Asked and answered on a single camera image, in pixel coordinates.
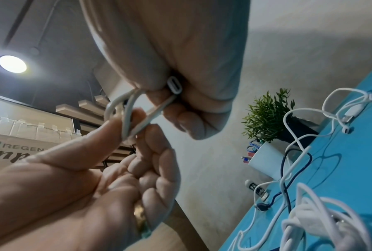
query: table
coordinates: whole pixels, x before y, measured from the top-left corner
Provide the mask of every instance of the table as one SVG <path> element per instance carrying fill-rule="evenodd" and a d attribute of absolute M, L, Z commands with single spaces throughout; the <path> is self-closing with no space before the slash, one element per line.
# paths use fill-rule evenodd
<path fill-rule="evenodd" d="M 372 91 L 372 73 L 357 88 Z M 359 95 L 352 93 L 345 102 Z M 351 126 L 353 128 L 351 134 L 343 134 L 341 127 L 337 126 L 331 137 L 317 138 L 313 141 L 310 150 L 313 162 L 299 175 L 288 191 L 291 200 L 294 200 L 296 184 L 302 182 L 312 188 L 318 196 L 326 196 L 345 202 L 360 214 L 372 234 L 372 103 L 368 104 L 358 118 L 351 123 Z M 327 134 L 330 130 L 331 125 L 329 124 L 321 134 Z M 307 158 L 302 160 L 295 172 L 306 162 Z M 271 197 L 280 191 L 279 184 L 271 185 L 268 190 L 271 190 L 268 199 L 270 201 Z M 266 212 L 257 212 L 257 220 L 245 235 L 242 247 L 251 247 L 258 243 L 282 200 L 283 197 L 280 196 L 273 208 Z M 237 233 L 249 226 L 253 213 L 254 207 L 248 211 L 219 251 L 227 251 Z M 281 221 L 287 217 L 288 211 L 285 209 L 269 239 L 260 250 L 270 251 L 279 247 L 282 237 Z M 312 236 L 307 236 L 307 247 L 307 250 L 333 250 L 329 243 Z"/>

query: pen holder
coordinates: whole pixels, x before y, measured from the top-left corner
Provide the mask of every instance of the pen holder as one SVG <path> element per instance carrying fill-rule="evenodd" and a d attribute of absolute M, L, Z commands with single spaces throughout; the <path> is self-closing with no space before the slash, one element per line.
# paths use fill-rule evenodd
<path fill-rule="evenodd" d="M 253 155 L 248 165 L 270 176 L 274 180 L 281 179 L 281 163 L 284 155 L 270 143 L 265 142 Z M 289 169 L 288 161 L 285 161 L 284 170 Z"/>

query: ceiling light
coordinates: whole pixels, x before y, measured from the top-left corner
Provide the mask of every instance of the ceiling light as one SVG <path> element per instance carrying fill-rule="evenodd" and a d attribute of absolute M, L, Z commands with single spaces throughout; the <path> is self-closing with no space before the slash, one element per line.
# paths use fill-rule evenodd
<path fill-rule="evenodd" d="M 0 66 L 13 73 L 23 73 L 27 70 L 27 65 L 23 60 L 10 55 L 0 57 Z"/>

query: potted plant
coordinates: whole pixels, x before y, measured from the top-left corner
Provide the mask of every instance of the potted plant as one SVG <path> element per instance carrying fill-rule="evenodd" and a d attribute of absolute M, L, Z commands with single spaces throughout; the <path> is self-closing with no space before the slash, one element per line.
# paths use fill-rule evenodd
<path fill-rule="evenodd" d="M 289 92 L 290 90 L 281 88 L 274 97 L 271 97 L 267 92 L 261 98 L 255 99 L 254 104 L 249 105 L 249 109 L 247 109 L 248 115 L 243 118 L 242 123 L 246 126 L 244 135 L 248 135 L 250 139 L 261 139 L 266 142 L 280 139 L 292 143 L 295 139 L 285 128 L 283 122 L 284 115 L 293 110 L 295 106 L 294 100 L 290 104 L 288 103 Z M 298 138 L 306 134 L 318 134 L 315 130 L 302 124 L 292 114 L 288 115 L 287 124 Z M 303 147 L 306 147 L 313 140 L 314 137 L 306 137 L 300 142 Z"/>

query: green plant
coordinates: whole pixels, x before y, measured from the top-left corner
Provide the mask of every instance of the green plant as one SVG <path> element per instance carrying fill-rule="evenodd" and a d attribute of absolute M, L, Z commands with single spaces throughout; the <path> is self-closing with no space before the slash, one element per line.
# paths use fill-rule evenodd
<path fill-rule="evenodd" d="M 280 89 L 274 99 L 269 92 L 259 99 L 255 99 L 253 105 L 248 105 L 248 116 L 244 121 L 245 132 L 250 139 L 262 139 L 267 142 L 278 138 L 285 126 L 283 123 L 284 115 L 295 106 L 295 101 L 292 100 L 290 108 L 288 107 L 289 98 L 288 89 Z"/>

